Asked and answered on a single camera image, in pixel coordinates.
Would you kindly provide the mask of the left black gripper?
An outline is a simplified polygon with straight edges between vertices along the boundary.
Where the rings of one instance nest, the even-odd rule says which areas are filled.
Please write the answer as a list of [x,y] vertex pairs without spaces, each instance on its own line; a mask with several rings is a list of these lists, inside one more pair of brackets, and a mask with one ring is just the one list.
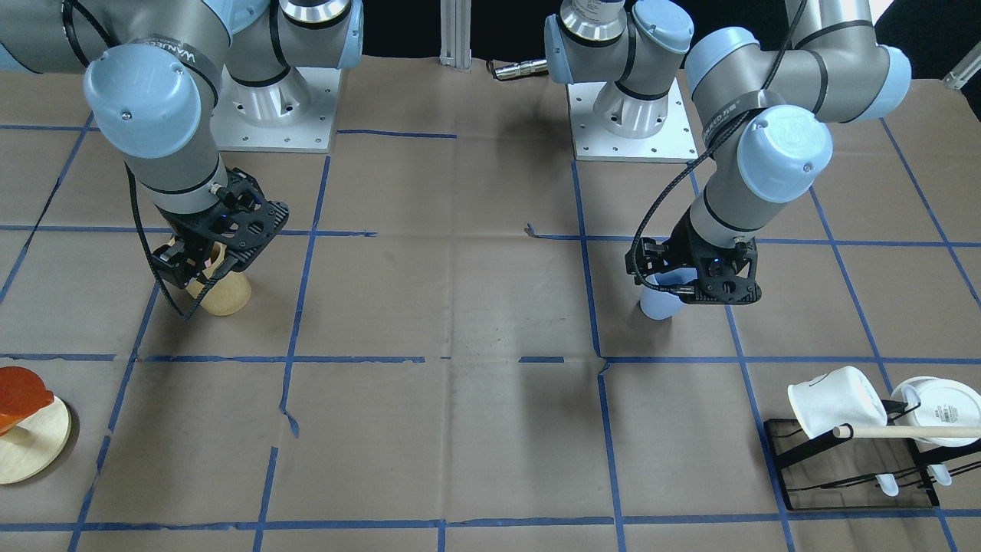
[[[635,285],[667,292],[685,304],[753,304],[763,296],[756,280],[758,251],[754,238],[738,238],[732,247],[705,241],[684,214],[669,239],[658,244],[641,237],[625,255],[625,270]],[[682,267],[696,269],[696,276],[680,284],[646,284],[651,274],[666,274]]]

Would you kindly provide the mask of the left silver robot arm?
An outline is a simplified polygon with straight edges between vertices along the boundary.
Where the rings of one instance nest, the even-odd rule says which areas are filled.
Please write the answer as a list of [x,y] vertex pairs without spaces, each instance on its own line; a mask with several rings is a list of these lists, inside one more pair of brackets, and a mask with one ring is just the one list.
[[789,30],[776,51],[749,29],[728,27],[694,41],[694,22],[671,1],[564,1],[544,22],[553,81],[602,83],[595,114],[616,135],[627,109],[664,115],[680,67],[715,172],[667,240],[644,236],[645,213],[625,255],[642,297],[680,304],[752,304],[756,236],[831,161],[830,123],[890,114],[910,90],[910,59],[878,42],[866,1],[789,1]]

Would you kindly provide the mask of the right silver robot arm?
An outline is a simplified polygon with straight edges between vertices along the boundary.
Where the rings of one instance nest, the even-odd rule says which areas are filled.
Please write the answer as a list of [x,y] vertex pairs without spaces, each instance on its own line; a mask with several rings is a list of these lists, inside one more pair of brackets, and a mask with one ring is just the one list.
[[184,288],[242,272],[290,210],[222,151],[325,150],[361,1],[4,1],[2,69],[83,76],[103,136],[174,232],[148,251]]

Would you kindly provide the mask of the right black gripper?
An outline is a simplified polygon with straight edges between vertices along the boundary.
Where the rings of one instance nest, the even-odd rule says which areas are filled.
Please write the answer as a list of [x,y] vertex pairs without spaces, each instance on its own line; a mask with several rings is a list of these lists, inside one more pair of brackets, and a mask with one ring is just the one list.
[[225,171],[228,182],[213,196],[209,209],[190,214],[161,210],[172,228],[175,244],[161,245],[150,254],[150,266],[163,280],[185,289],[192,281],[205,283],[204,263],[216,242],[227,248],[227,258],[216,277],[243,272],[251,265],[290,218],[284,202],[265,198],[257,180],[239,168]]

